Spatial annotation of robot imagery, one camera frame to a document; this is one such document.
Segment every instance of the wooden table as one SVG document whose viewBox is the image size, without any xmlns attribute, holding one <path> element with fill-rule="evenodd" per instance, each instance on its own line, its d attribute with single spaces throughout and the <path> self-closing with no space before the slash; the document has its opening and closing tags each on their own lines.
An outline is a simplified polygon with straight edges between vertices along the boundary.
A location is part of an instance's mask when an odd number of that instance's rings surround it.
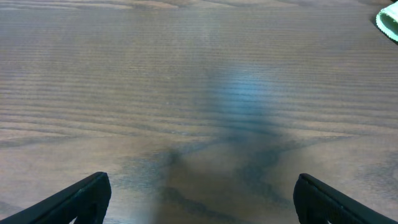
<svg viewBox="0 0 398 224">
<path fill-rule="evenodd" d="M 298 223 L 307 172 L 398 220 L 382 7 L 1 11 L 0 217 L 104 171 L 105 223 Z"/>
</svg>

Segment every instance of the green cloth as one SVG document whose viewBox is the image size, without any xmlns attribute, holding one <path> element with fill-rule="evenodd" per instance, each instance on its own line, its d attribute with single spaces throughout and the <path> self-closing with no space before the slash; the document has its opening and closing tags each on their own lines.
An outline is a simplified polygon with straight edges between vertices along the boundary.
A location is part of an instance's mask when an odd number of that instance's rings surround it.
<svg viewBox="0 0 398 224">
<path fill-rule="evenodd" d="M 388 37 L 398 41 L 398 2 L 382 9 L 376 16 L 376 24 Z"/>
</svg>

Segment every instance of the light green object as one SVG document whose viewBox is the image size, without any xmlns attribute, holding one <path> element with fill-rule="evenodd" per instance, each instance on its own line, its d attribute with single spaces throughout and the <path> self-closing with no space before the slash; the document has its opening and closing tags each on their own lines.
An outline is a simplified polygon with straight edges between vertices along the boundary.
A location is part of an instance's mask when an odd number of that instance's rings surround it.
<svg viewBox="0 0 398 224">
<path fill-rule="evenodd" d="M 376 24 L 388 37 L 398 41 L 398 2 L 381 9 Z"/>
</svg>

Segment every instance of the wood grain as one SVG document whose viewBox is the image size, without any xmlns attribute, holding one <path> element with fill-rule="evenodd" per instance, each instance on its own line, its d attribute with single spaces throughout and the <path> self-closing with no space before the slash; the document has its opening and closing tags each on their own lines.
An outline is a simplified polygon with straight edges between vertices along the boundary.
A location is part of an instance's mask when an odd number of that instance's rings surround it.
<svg viewBox="0 0 398 224">
<path fill-rule="evenodd" d="M 2 11 L 0 218 L 105 171 L 105 223 L 298 223 L 308 172 L 398 220 L 381 7 Z"/>
<path fill-rule="evenodd" d="M 0 0 L 0 9 L 209 9 L 388 4 L 391 4 L 390 0 Z"/>
</svg>

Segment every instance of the brown wooden surface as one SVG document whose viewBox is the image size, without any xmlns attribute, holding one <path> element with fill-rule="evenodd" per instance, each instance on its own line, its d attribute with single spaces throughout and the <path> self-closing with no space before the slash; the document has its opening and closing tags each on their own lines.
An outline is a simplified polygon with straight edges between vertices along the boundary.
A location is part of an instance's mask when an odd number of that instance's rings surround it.
<svg viewBox="0 0 398 224">
<path fill-rule="evenodd" d="M 208 9 L 291 6 L 368 6 L 390 0 L 0 0 L 0 9 Z"/>
<path fill-rule="evenodd" d="M 381 7 L 1 11 L 0 218 L 105 171 L 105 223 L 298 223 L 308 172 L 398 220 Z"/>
</svg>

